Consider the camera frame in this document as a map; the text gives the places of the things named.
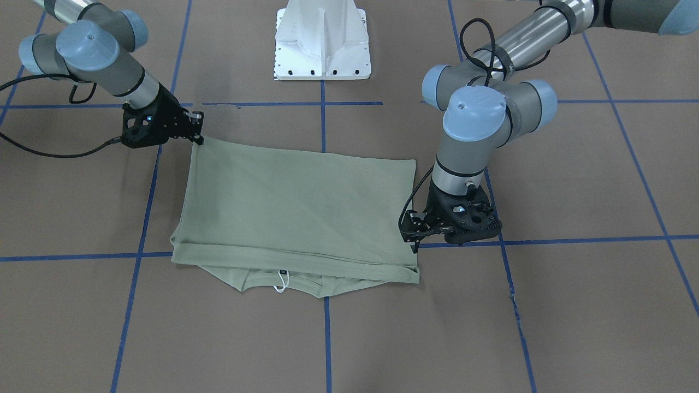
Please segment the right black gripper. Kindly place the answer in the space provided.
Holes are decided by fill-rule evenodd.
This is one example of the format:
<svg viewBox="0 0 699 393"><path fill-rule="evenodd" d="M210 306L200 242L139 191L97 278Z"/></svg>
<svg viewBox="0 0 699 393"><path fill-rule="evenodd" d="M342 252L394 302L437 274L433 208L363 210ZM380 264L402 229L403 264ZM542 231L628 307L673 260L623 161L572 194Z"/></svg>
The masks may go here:
<svg viewBox="0 0 699 393"><path fill-rule="evenodd" d="M169 139L187 139L193 144L202 145L202 130L189 127L202 127L204 113L200 110L184 109L167 88L160 87L155 99L150 103L159 104L158 115L165 123Z"/></svg>

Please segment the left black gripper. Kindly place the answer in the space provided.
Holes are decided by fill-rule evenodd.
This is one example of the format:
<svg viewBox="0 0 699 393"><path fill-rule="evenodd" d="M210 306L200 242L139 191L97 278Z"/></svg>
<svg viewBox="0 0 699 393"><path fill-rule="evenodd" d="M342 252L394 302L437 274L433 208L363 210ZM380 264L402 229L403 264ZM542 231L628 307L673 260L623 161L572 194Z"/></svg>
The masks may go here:
<svg viewBox="0 0 699 393"><path fill-rule="evenodd" d="M400 235L414 243L413 254L418 253L422 239L442 234L492 235L492 204L482 186L467 186L465 195L451 195L430 181L424 211L404 211L400 217Z"/></svg>

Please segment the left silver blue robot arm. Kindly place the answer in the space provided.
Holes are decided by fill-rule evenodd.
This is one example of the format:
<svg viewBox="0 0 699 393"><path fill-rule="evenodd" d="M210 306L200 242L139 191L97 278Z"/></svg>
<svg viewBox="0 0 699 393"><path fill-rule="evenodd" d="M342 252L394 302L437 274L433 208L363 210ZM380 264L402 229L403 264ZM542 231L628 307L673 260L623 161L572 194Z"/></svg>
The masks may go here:
<svg viewBox="0 0 699 393"><path fill-rule="evenodd" d="M400 235L414 253L429 236L462 245L500 234L502 222L481 185L488 161L499 147L547 125L558 109L548 83L510 78L593 27L687 35L697 30L697 2L546 1L500 37L486 24L489 42L473 53L461 29L464 60L432 67L422 82L424 101L443 112L443 132L423 177L430 182L425 208L404 207L399 217Z"/></svg>

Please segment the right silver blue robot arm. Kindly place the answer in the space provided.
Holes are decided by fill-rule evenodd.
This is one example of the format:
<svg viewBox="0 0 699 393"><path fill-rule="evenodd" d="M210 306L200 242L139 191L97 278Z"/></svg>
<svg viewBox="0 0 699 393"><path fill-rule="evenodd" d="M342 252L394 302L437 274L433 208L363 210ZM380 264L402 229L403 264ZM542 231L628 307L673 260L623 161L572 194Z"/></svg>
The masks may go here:
<svg viewBox="0 0 699 393"><path fill-rule="evenodd" d="M144 20L131 10L94 1L38 1L65 23L59 33L37 33L19 46L26 70L54 80L94 83L122 102L120 142L130 148L187 139L203 144L203 113L182 107L132 53L148 41Z"/></svg>

